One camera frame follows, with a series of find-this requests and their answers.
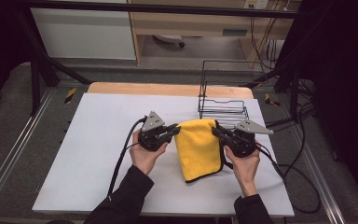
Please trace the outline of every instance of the yellow cloth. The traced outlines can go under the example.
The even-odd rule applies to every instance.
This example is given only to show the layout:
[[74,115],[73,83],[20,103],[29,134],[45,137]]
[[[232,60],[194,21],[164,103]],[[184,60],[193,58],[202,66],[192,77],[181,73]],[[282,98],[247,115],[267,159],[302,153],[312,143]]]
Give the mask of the yellow cloth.
[[218,173],[223,168],[219,138],[212,134],[214,119],[195,119],[180,123],[175,138],[176,148],[186,183],[206,175]]

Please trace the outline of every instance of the human hand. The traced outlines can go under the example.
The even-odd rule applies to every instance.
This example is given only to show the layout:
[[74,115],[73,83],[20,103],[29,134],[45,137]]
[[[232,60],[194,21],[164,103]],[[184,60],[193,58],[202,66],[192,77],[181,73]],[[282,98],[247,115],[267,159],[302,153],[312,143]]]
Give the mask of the human hand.
[[[138,136],[141,130],[132,134],[132,143],[138,143]],[[132,164],[140,169],[145,175],[149,175],[152,171],[156,159],[165,152],[168,143],[164,143],[157,151],[149,151],[144,149],[140,144],[136,144],[130,148]]]
[[233,154],[228,146],[224,146],[224,149],[234,166],[234,175],[240,183],[243,196],[247,197],[257,194],[255,189],[255,173],[258,163],[260,163],[260,151],[256,149],[251,155],[239,158]]

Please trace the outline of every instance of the white board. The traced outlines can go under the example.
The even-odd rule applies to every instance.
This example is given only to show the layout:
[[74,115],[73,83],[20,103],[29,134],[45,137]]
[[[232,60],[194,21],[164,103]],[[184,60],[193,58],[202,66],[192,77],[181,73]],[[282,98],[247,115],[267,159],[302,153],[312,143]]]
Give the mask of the white board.
[[[198,119],[198,100],[197,97],[179,96],[84,94],[33,210],[89,213],[106,197],[116,162],[133,123],[152,110],[165,120],[167,126]],[[244,102],[249,118],[264,124],[257,100]],[[256,140],[275,158],[267,135],[257,134]],[[255,182],[269,214],[272,217],[293,216],[282,180],[269,159],[262,154],[260,158]],[[130,166],[128,153],[115,188]],[[233,171],[225,167],[216,175],[186,184],[174,139],[158,158],[150,177],[155,185],[145,198],[144,215],[235,215],[233,204],[241,195],[241,188]]]

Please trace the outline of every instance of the black sleeve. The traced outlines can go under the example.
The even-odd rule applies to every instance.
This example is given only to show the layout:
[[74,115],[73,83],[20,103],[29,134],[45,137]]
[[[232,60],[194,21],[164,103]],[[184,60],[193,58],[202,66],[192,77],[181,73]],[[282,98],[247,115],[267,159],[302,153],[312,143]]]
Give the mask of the black sleeve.
[[246,198],[239,197],[234,203],[234,208],[239,224],[273,223],[258,194]]
[[137,167],[132,166],[118,189],[106,197],[91,212],[84,224],[136,223],[153,181]]

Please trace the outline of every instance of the white cabinet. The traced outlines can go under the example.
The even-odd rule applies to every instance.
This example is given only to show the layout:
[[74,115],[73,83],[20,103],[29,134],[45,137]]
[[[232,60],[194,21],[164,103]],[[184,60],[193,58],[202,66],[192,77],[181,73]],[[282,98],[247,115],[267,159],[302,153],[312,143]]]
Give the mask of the white cabinet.
[[128,12],[44,8],[32,8],[32,12],[51,57],[135,60]]

